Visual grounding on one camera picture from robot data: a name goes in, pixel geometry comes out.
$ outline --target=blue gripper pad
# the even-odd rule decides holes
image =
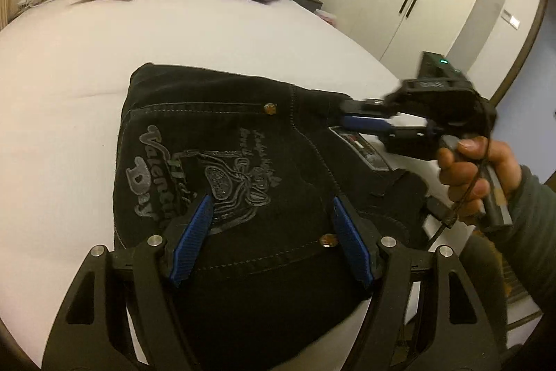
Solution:
[[[334,199],[332,223],[334,224],[336,235],[347,258],[347,262],[351,267],[351,273],[357,281],[360,281],[365,288],[368,288],[373,282],[369,251],[344,209],[342,202],[337,197]]]
[[[386,120],[371,116],[344,115],[340,119],[340,124],[350,131],[367,131],[369,133],[389,132],[393,129]]]
[[[207,195],[191,217],[191,222],[173,252],[173,267],[169,280],[175,287],[180,286],[180,283],[189,278],[201,245],[209,231],[213,214],[212,198]]]

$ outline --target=bedside table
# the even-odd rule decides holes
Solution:
[[[303,8],[307,9],[311,13],[314,13],[315,10],[322,8],[322,2],[319,0],[293,0],[293,1],[301,5]]]

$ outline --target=white bed sheet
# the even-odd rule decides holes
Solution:
[[[88,250],[112,248],[116,138],[136,68],[200,66],[356,99],[398,83],[291,0],[55,0],[0,32],[0,62],[0,315],[37,363]],[[433,164],[389,160],[444,193]],[[466,237],[461,226],[442,241],[460,250]],[[363,310],[280,369],[339,369]]]

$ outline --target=blue wall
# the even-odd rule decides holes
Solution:
[[[556,0],[550,0],[531,53],[497,107],[493,137],[508,142],[541,182],[556,171]]]

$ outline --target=black jeans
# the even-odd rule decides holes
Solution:
[[[341,247],[319,240],[334,233],[338,193],[381,234],[426,243],[426,184],[334,131],[344,99],[198,68],[146,64],[132,75],[118,138],[116,246],[160,234],[210,187],[209,236],[171,293],[204,369],[269,369],[369,296]]]

